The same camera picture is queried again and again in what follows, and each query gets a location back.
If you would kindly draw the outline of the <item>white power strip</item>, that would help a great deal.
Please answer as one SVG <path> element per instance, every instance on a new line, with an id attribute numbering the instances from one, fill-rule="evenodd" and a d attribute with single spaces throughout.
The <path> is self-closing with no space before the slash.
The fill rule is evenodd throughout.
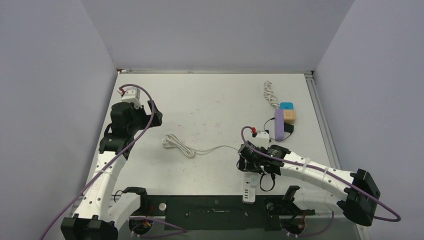
<path id="1" fill-rule="evenodd" d="M 259 185 L 260 175 L 256 172 L 245 172 L 243 176 L 242 202 L 253 204 L 256 201 L 256 189 Z"/>

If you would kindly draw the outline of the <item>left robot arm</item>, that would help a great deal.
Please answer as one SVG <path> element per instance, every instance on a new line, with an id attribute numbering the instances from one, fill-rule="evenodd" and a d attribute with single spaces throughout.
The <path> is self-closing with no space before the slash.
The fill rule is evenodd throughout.
<path id="1" fill-rule="evenodd" d="M 136 215 L 148 211 L 149 201 L 138 195 L 129 206 L 114 213 L 109 208 L 118 176 L 126 164 L 130 152 L 139 139 L 138 131 L 162 125 L 163 114 L 156 103 L 149 100 L 150 114 L 143 106 L 133 102 L 119 102 L 111 107 L 109 123 L 99 143 L 97 164 L 92 179 L 83 188 L 83 199 L 71 217 L 65 217 L 60 230 L 66 240 L 116 240 L 119 228 L 126 221 L 124 212 L 129 209 Z"/>

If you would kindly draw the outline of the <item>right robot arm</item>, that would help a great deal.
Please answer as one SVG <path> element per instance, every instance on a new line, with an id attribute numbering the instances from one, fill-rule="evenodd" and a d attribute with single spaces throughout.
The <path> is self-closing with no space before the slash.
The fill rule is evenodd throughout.
<path id="1" fill-rule="evenodd" d="M 282 207 L 287 213 L 322 209 L 342 213 L 362 226 L 372 225 L 381 192 L 368 171 L 327 167 L 275 144 L 263 148 L 247 142 L 241 145 L 238 154 L 243 161 L 241 170 L 291 177 L 326 191 L 304 190 L 302 197 L 294 194 L 285 197 Z"/>

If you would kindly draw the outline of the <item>orange plug cube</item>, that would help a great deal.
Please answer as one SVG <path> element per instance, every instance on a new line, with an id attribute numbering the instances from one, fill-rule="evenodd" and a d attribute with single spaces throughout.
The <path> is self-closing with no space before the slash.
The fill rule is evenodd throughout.
<path id="1" fill-rule="evenodd" d="M 296 119 L 297 119 L 297 115 L 294 109 L 283 110 L 283 120 L 285 123 L 293 125 Z"/>

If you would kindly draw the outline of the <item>blue plug cube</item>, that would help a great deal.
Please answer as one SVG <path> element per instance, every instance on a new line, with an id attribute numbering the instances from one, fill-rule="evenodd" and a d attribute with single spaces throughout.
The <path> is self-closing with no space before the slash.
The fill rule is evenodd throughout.
<path id="1" fill-rule="evenodd" d="M 292 102 L 281 102 L 279 104 L 280 109 L 282 110 L 293 110 L 294 104 Z"/>

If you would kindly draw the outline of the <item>purple power strip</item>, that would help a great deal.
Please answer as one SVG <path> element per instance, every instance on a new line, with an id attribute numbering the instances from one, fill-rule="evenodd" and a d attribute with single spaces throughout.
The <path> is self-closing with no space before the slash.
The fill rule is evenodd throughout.
<path id="1" fill-rule="evenodd" d="M 285 138 L 284 110 L 277 108 L 274 112 L 274 139 L 278 142 Z"/>

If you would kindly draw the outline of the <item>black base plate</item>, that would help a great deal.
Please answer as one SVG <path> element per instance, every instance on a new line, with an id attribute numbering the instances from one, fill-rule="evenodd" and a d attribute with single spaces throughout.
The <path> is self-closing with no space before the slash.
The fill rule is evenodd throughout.
<path id="1" fill-rule="evenodd" d="M 279 228 L 280 220 L 315 215 L 283 195 L 258 195 L 244 203 L 240 195 L 148 195 L 133 216 L 164 217 L 185 230 L 247 230 Z"/>

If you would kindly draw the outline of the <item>aluminium frame rail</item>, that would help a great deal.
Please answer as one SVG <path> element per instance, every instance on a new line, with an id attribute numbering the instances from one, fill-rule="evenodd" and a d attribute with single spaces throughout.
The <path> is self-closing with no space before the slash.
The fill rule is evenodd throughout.
<path id="1" fill-rule="evenodd" d="M 329 165 L 340 172 L 340 162 L 335 150 L 333 138 L 324 116 L 324 112 L 322 111 L 322 106 L 318 97 L 318 92 L 316 91 L 313 75 L 305 74 L 304 76 L 318 120 L 325 150 L 329 159 Z M 324 189 L 303 189 L 296 194 L 296 197 L 298 199 L 295 201 L 295 203 L 300 208 L 314 209 L 318 215 L 331 214 L 332 212 L 334 212 L 336 218 L 341 218 L 345 215 L 342 213 L 343 210 L 337 205 L 337 202 L 339 201 L 338 198 L 336 198 L 334 194 L 329 193 Z"/>

